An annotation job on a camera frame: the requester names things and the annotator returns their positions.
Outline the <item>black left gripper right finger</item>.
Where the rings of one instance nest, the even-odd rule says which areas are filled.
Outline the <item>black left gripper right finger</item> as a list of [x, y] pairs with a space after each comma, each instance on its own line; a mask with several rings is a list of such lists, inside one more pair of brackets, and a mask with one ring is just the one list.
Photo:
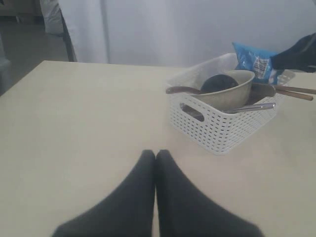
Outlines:
[[256, 237], [258, 227], [201, 192], [168, 150], [156, 156], [155, 183], [162, 237]]

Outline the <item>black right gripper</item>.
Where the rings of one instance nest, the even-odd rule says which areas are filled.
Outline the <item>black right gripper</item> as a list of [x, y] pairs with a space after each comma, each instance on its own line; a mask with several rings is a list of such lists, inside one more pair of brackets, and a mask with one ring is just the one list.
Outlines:
[[291, 48], [271, 57], [275, 70], [316, 72], [316, 34], [298, 40]]

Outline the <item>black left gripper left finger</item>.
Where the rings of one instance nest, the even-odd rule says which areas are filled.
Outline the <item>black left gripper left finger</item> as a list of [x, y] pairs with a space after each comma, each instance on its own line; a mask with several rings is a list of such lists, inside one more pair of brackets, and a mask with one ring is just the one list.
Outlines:
[[128, 176], [97, 205], [61, 224], [55, 237], [150, 237], [155, 154], [144, 150]]

